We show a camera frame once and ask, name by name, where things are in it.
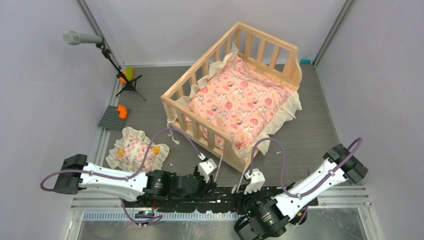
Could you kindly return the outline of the pink printed cushion with ties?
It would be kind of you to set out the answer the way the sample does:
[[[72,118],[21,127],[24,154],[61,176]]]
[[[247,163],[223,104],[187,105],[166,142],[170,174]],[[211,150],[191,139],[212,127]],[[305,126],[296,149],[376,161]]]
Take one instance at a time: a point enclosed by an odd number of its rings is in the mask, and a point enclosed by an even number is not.
[[[176,102],[229,135],[229,152],[223,162],[239,172],[250,165],[253,146],[265,155],[269,141],[285,122],[302,110],[299,94],[279,82],[253,71],[232,45],[222,61],[190,88],[188,96]]]

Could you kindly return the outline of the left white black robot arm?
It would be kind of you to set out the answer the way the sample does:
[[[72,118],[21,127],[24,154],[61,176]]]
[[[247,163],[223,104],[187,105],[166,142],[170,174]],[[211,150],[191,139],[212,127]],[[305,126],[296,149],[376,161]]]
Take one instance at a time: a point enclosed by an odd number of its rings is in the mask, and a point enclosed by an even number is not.
[[[63,161],[53,187],[55,193],[76,195],[79,191],[108,194],[148,207],[153,200],[199,197],[216,186],[213,173],[218,166],[212,159],[200,162],[192,174],[154,170],[132,172],[101,167],[76,154]]]

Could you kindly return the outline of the wooden slatted pet bed frame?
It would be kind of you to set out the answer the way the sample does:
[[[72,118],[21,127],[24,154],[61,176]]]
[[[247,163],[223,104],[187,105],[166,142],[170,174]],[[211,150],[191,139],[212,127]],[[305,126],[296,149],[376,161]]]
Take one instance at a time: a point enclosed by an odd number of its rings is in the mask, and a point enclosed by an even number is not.
[[[296,91],[302,81],[302,70],[297,59],[298,47],[241,22],[224,33],[162,96],[170,125],[186,133],[189,138],[217,157],[232,156],[230,136],[187,110],[176,100],[188,96],[191,86],[209,74],[212,63],[222,61],[232,45],[248,67],[289,89]],[[261,153],[254,145],[251,159]]]

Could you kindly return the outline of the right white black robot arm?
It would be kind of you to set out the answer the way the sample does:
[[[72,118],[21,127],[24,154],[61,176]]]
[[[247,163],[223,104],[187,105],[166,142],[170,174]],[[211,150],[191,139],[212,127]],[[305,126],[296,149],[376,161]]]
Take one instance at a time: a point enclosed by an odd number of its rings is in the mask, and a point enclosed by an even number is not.
[[[354,156],[362,144],[361,137],[349,147],[338,144],[323,156],[323,163],[297,185],[273,196],[267,202],[254,199],[245,204],[245,216],[240,217],[234,231],[242,240],[277,238],[286,232],[286,225],[301,225],[307,217],[308,205],[321,193],[351,180],[362,181],[368,169]]]

